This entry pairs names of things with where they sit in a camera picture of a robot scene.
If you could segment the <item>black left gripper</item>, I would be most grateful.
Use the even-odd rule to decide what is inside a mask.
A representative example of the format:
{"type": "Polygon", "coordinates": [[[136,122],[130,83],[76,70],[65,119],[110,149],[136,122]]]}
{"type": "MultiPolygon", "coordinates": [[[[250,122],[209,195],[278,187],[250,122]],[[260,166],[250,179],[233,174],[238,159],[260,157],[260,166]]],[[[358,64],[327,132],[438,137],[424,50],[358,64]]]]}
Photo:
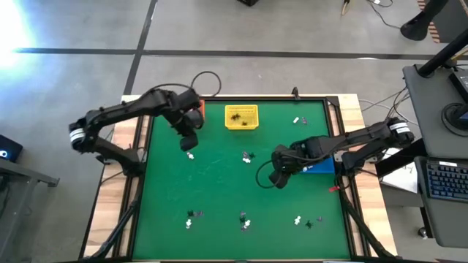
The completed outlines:
{"type": "Polygon", "coordinates": [[[201,129],[204,117],[200,111],[201,101],[199,95],[188,89],[181,94],[172,94],[167,112],[167,121],[182,136],[180,148],[188,151],[198,145],[196,129],[201,129]]]}

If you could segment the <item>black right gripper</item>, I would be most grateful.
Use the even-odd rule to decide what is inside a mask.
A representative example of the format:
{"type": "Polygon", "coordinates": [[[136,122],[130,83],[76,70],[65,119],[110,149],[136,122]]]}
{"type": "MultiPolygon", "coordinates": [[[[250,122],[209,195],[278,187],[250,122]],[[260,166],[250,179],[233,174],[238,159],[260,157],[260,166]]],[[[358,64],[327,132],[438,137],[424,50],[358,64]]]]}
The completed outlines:
{"type": "Polygon", "coordinates": [[[289,147],[277,145],[271,154],[273,172],[269,180],[276,188],[284,188],[294,174],[304,167],[322,161],[322,149],[319,137],[310,137],[306,140],[294,142],[289,147]]]}

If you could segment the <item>blue plastic basket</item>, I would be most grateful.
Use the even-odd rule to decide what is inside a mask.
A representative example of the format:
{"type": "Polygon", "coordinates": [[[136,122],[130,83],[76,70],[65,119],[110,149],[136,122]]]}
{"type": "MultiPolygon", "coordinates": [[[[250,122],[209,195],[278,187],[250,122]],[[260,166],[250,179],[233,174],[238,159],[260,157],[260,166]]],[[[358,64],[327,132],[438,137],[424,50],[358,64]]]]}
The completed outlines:
{"type": "Polygon", "coordinates": [[[333,157],[329,157],[325,159],[324,161],[321,161],[320,163],[313,164],[313,166],[314,167],[312,169],[309,169],[308,168],[309,166],[307,166],[308,170],[306,172],[303,172],[303,170],[301,170],[301,172],[309,173],[309,174],[334,173],[333,157]]]}

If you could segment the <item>green table mat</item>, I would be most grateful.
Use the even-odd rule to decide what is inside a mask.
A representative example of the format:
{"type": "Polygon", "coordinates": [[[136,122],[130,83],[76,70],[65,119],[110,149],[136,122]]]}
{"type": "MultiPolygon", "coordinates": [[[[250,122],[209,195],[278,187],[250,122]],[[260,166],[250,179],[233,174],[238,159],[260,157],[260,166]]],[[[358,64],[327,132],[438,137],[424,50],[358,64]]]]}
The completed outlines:
{"type": "Polygon", "coordinates": [[[329,192],[333,174],[293,175],[282,189],[268,179],[277,145],[328,133],[323,104],[259,102],[258,107],[256,129],[230,131],[224,124],[224,103],[209,102],[205,124],[197,132],[198,146],[189,151],[193,160],[179,148],[179,136],[168,122],[155,119],[134,259],[349,257],[339,195],[329,192]],[[249,157],[249,164],[244,151],[256,156],[249,157]],[[188,217],[188,210],[203,215],[188,217]],[[251,221],[246,231],[241,211],[251,221]],[[299,225],[294,224],[297,216],[299,225]],[[311,229],[307,221],[314,224],[311,229]]]}

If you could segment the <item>yellow plastic basket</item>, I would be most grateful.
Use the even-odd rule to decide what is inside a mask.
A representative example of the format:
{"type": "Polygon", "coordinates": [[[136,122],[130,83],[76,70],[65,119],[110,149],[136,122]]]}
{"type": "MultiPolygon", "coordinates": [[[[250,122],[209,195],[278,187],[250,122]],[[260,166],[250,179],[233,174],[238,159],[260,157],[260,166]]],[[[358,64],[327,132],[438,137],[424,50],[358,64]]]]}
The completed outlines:
{"type": "Polygon", "coordinates": [[[224,115],[224,124],[229,130],[253,130],[259,126],[258,106],[255,104],[226,105],[224,115]],[[235,114],[241,116],[237,121],[231,119],[235,114]],[[242,126],[243,121],[246,121],[248,126],[242,126]]]}

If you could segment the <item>black desk support beam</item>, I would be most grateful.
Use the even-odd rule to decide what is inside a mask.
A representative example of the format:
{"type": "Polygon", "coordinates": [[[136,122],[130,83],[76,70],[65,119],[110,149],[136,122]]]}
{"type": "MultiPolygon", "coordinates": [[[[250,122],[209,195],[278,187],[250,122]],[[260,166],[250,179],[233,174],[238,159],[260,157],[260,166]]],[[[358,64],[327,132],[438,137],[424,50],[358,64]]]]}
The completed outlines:
{"type": "Polygon", "coordinates": [[[379,161],[376,165],[376,171],[380,178],[410,164],[416,157],[427,157],[426,146],[423,139],[413,142],[410,146],[398,150],[393,155],[379,161]]]}

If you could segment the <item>white paper sheet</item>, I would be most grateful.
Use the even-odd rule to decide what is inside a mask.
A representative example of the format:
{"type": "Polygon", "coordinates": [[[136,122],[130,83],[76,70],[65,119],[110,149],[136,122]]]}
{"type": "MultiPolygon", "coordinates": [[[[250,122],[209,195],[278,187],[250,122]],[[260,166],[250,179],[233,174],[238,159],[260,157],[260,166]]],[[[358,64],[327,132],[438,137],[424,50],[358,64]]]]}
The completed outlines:
{"type": "Polygon", "coordinates": [[[415,163],[406,164],[392,173],[385,175],[381,183],[417,194],[418,172],[415,163]]]}

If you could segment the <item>black device with light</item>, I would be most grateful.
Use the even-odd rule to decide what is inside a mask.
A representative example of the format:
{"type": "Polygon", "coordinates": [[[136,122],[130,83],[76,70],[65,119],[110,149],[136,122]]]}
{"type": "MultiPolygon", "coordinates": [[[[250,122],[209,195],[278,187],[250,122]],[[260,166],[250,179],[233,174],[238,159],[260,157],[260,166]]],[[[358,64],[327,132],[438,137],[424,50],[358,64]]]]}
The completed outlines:
{"type": "Polygon", "coordinates": [[[11,161],[15,163],[21,152],[23,150],[23,146],[4,135],[0,134],[0,158],[11,161]]]}

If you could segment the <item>black stand base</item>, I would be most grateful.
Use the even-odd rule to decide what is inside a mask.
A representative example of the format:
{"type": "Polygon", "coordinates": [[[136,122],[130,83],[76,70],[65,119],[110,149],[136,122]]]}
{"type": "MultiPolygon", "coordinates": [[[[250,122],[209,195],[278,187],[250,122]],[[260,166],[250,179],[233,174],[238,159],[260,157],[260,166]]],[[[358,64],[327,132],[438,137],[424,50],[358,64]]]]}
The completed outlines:
{"type": "Polygon", "coordinates": [[[449,0],[416,0],[420,12],[403,24],[399,31],[401,35],[413,41],[426,38],[433,19],[443,10],[449,0]]]}

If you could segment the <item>black slanted pole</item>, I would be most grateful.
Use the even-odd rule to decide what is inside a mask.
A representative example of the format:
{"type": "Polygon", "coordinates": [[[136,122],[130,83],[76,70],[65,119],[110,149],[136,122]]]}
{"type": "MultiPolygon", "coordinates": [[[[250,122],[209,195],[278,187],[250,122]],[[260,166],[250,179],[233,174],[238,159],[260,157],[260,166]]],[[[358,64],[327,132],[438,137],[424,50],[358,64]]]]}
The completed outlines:
{"type": "Polygon", "coordinates": [[[466,45],[468,45],[468,28],[439,51],[431,60],[419,67],[417,69],[418,74],[421,77],[428,77],[466,45]]]}

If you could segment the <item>black box device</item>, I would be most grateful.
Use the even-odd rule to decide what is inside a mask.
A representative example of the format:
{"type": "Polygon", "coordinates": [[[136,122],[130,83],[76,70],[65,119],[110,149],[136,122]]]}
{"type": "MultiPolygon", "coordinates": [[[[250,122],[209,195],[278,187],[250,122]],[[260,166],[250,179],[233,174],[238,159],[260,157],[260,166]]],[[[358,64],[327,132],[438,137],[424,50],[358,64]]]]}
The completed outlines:
{"type": "Polygon", "coordinates": [[[449,75],[449,81],[468,104],[468,70],[454,71],[449,75]]]}

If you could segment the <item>grey side desk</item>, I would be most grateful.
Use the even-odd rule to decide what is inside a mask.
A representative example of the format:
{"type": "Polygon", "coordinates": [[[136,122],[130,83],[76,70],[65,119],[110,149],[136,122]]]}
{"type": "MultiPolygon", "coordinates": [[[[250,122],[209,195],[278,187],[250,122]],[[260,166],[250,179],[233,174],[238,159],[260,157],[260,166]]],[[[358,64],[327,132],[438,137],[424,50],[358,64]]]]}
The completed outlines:
{"type": "Polygon", "coordinates": [[[57,187],[58,178],[0,159],[0,177],[6,178],[4,198],[0,198],[0,263],[6,263],[36,185],[57,187]]]}

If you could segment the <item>dark box with striped edge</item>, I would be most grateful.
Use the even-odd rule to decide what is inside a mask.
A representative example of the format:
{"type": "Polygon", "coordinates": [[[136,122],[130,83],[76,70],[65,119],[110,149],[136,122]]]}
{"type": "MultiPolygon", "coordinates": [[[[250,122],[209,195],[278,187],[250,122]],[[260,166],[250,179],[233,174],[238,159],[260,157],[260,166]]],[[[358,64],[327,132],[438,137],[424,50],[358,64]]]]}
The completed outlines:
{"type": "Polygon", "coordinates": [[[468,0],[448,0],[429,24],[436,43],[449,43],[468,28],[468,0]]]}

